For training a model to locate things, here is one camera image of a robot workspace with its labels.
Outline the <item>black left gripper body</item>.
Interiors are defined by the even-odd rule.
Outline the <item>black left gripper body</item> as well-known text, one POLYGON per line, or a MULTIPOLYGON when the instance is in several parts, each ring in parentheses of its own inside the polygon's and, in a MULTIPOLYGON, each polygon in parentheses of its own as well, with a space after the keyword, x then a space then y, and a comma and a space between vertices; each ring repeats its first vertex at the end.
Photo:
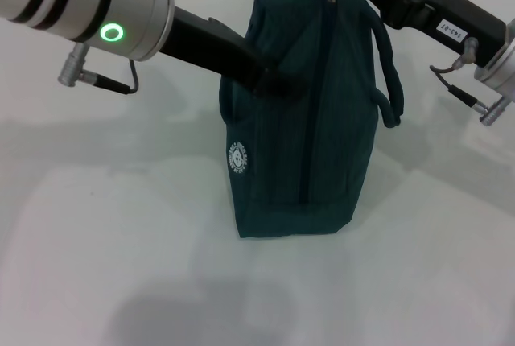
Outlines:
POLYGON ((268 78, 268 63, 244 37, 214 19, 175 9, 160 53, 231 78, 258 91, 268 78))

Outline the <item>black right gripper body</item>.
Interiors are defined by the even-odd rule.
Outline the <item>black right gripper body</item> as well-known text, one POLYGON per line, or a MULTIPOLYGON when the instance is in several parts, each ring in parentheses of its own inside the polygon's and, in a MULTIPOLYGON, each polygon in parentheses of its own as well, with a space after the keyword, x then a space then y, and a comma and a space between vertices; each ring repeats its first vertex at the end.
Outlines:
POLYGON ((380 12, 392 28, 414 28, 458 54, 465 39, 477 39, 479 67, 505 45, 506 23, 468 0, 388 0, 380 12))

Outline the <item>dark teal insulated lunch bag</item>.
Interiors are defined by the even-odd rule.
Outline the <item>dark teal insulated lunch bag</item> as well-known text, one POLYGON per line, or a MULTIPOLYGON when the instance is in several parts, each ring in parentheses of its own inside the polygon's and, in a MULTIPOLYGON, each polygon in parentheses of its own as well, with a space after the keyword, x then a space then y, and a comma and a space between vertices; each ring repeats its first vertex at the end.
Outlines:
POLYGON ((366 0, 253 0, 245 41, 295 78, 296 98, 220 81, 220 115, 242 238, 327 235, 356 210, 379 124, 404 92, 385 25, 366 0))

